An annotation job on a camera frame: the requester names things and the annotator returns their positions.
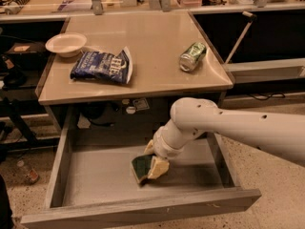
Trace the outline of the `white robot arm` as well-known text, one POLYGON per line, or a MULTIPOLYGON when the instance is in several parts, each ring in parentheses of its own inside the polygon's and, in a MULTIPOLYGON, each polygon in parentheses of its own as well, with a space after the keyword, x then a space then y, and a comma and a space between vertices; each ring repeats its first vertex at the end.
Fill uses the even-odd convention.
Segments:
POLYGON ((170 120, 153 135, 144 153, 152 156, 149 179, 169 170, 169 160, 204 133, 224 135, 293 163, 305 162, 305 116, 224 110, 207 99, 176 100, 170 120))

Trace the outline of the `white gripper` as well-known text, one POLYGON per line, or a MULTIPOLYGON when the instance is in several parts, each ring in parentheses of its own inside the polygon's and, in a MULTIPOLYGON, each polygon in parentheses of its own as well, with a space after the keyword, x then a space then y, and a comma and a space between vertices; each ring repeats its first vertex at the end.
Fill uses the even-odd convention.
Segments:
POLYGON ((174 158, 180 155, 184 145, 185 140, 178 129, 166 126, 160 127, 144 150, 145 155, 156 154, 152 157, 148 179, 157 179, 166 174, 170 163, 164 158, 174 158))

